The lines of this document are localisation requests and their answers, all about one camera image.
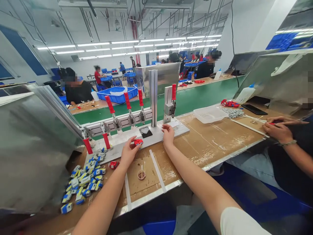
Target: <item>white tape strip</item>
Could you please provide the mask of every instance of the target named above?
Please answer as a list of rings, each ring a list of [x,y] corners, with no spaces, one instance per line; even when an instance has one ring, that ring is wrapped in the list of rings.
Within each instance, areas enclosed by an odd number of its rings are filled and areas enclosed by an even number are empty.
[[[126,189],[126,199],[127,199],[128,211],[131,211],[131,200],[130,200],[130,192],[129,192],[129,184],[128,184],[127,173],[125,175],[125,189]]]
[[[158,178],[159,178],[159,181],[160,181],[162,190],[163,190],[164,193],[166,193],[166,188],[165,188],[165,185],[164,185],[164,182],[163,182],[163,179],[162,179],[160,170],[159,170],[159,168],[158,168],[158,166],[157,166],[157,161],[156,161],[156,159],[154,158],[154,155],[153,155],[152,150],[149,150],[149,152],[150,152],[150,156],[151,156],[152,161],[153,161],[154,168],[156,169],[156,174],[157,174],[157,176],[158,176]]]

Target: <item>black shirt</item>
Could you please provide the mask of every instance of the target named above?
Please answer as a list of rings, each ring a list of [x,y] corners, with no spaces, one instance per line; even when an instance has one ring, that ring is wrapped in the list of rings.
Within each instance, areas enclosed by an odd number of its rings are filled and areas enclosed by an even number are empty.
[[[214,72],[214,65],[207,62],[199,64],[195,69],[195,79],[209,77]]]
[[[313,123],[290,126],[293,138],[307,154],[313,157]],[[313,180],[308,177],[278,145],[269,147],[268,154],[273,164],[278,185],[292,196],[313,205]]]
[[[83,81],[81,85],[71,87],[65,87],[66,100],[71,103],[74,101],[76,104],[82,101],[92,101],[94,98],[91,95],[92,86],[89,82]]]

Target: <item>black phone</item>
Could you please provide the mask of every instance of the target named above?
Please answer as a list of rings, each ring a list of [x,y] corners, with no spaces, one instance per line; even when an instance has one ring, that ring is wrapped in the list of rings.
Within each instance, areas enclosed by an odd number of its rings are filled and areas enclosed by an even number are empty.
[[[258,109],[257,107],[254,107],[253,105],[250,104],[243,104],[241,107],[246,108],[247,110],[253,112],[256,115],[267,115],[268,113]]]

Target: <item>white plastic bottle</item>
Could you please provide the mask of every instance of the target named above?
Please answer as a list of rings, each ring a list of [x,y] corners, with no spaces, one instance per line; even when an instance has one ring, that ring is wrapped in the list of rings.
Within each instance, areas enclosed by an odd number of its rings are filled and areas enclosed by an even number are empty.
[[[243,88],[238,97],[236,98],[236,102],[239,104],[246,103],[253,95],[254,91],[255,91],[254,84],[251,84],[249,87]]]
[[[219,79],[219,77],[221,76],[221,74],[222,74],[222,70],[219,69],[219,71],[217,71],[216,74],[215,74],[214,80],[217,81]]]

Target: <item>hair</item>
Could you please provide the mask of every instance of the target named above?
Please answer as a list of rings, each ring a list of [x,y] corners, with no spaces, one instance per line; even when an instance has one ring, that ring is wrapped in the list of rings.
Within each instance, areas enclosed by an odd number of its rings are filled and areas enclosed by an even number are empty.
[[[169,56],[169,60],[171,61],[171,63],[176,63],[176,62],[181,62],[178,56],[178,53],[172,53]]]

